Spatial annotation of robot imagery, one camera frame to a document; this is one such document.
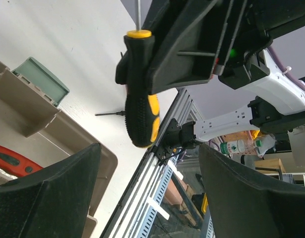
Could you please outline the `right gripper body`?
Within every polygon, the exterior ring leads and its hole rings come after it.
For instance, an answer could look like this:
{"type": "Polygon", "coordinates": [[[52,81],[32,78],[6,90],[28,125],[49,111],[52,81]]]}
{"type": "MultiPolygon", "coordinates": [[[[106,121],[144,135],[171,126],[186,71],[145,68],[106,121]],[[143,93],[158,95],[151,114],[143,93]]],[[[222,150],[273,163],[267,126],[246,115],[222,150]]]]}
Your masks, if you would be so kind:
{"type": "Polygon", "coordinates": [[[232,89],[269,75],[262,51],[305,26],[305,0],[219,0],[211,12],[226,25],[213,74],[232,89]]]}

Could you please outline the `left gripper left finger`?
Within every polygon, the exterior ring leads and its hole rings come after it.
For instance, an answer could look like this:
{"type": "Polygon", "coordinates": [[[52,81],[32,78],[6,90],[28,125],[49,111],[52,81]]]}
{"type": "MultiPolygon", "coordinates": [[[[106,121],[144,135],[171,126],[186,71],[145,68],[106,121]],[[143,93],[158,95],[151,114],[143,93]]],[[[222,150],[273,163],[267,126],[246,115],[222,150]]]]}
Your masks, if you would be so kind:
{"type": "Polygon", "coordinates": [[[82,237],[100,160],[94,143],[0,185],[0,238],[82,237]]]}

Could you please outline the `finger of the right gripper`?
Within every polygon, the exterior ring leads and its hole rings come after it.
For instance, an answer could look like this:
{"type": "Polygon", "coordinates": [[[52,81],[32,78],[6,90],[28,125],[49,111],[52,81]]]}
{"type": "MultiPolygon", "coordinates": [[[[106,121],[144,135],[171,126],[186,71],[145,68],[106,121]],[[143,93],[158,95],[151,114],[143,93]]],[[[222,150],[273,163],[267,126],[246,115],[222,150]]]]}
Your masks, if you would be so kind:
{"type": "Polygon", "coordinates": [[[145,77],[149,93],[207,83],[230,57],[242,0],[155,0],[144,27],[155,36],[145,77]]]}

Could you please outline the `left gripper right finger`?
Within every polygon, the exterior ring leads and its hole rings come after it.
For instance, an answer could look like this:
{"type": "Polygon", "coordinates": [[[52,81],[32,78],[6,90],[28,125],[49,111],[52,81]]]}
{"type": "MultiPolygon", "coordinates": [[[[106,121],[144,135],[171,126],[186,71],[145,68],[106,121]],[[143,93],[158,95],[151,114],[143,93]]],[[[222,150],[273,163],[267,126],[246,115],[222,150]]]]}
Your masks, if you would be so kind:
{"type": "Polygon", "coordinates": [[[305,187],[242,165],[206,144],[199,164],[218,238],[305,238],[305,187]]]}

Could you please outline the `red handled adjustable wrench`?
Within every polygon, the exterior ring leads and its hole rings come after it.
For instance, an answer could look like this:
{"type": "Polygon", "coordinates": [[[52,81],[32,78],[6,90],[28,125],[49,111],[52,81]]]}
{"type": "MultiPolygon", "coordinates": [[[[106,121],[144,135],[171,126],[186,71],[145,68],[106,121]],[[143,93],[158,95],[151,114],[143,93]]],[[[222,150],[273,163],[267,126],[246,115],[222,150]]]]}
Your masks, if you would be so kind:
{"type": "Polygon", "coordinates": [[[10,175],[24,177],[43,169],[43,167],[0,145],[0,169],[10,175]]]}

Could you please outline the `translucent brown toolbox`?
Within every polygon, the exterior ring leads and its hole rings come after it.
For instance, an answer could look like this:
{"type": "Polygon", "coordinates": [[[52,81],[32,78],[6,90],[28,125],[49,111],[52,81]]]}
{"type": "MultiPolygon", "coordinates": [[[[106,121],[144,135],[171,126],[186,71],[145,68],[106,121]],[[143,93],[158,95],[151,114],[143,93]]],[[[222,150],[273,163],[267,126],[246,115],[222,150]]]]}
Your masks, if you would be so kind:
{"type": "MultiPolygon", "coordinates": [[[[94,215],[117,167],[117,157],[55,107],[41,89],[0,61],[1,146],[45,168],[94,143],[101,145],[101,160],[81,238],[91,237],[95,230],[94,215]]],[[[0,185],[18,178],[0,169],[0,185]]]]}

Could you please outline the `black yellow screwdriver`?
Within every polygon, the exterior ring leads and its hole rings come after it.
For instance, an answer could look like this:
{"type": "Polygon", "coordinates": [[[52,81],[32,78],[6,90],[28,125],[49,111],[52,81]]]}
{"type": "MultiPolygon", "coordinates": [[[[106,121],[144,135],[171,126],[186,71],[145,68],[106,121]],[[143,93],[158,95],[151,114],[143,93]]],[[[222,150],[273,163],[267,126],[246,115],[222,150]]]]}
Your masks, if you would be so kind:
{"type": "Polygon", "coordinates": [[[116,83],[125,85],[125,124],[136,147],[148,148],[157,138],[160,126],[160,106],[156,94],[146,86],[145,73],[152,59],[155,37],[142,29],[141,4],[135,5],[135,30],[123,37],[127,52],[116,67],[116,83]]]}

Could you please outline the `red handled screwdriver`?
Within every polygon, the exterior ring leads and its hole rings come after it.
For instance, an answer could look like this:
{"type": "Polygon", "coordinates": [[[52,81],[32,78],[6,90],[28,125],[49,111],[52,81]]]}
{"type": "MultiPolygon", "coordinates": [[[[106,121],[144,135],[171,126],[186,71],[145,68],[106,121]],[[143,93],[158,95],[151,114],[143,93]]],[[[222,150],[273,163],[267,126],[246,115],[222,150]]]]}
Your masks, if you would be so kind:
{"type": "Polygon", "coordinates": [[[113,113],[97,113],[97,114],[95,114],[96,117],[98,117],[98,116],[111,116],[111,115],[125,116],[125,111],[119,111],[119,112],[113,112],[113,113]]]}

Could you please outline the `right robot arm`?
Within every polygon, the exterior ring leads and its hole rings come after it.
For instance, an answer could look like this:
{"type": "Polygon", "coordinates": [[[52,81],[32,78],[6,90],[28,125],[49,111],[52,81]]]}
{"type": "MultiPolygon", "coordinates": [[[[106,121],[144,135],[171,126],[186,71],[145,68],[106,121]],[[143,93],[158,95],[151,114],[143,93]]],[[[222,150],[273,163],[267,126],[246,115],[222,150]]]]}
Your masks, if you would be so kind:
{"type": "Polygon", "coordinates": [[[156,42],[146,72],[148,88],[207,83],[213,75],[255,99],[231,113],[182,126],[172,120],[156,153],[194,148],[246,130],[267,134],[305,124],[305,83],[281,69],[273,40],[305,26],[305,0],[154,0],[143,27],[156,42]]]}

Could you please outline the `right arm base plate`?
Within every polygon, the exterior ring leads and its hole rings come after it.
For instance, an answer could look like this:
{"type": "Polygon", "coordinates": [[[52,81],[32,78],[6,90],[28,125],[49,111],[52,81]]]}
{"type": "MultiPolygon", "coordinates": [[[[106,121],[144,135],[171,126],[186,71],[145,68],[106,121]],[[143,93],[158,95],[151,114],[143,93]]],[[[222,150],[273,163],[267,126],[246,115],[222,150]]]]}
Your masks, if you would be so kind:
{"type": "Polygon", "coordinates": [[[170,120],[163,133],[160,143],[154,150],[154,155],[158,158],[159,165],[167,163],[174,149],[177,149],[182,145],[182,127],[179,125],[178,121],[173,118],[170,120]]]}

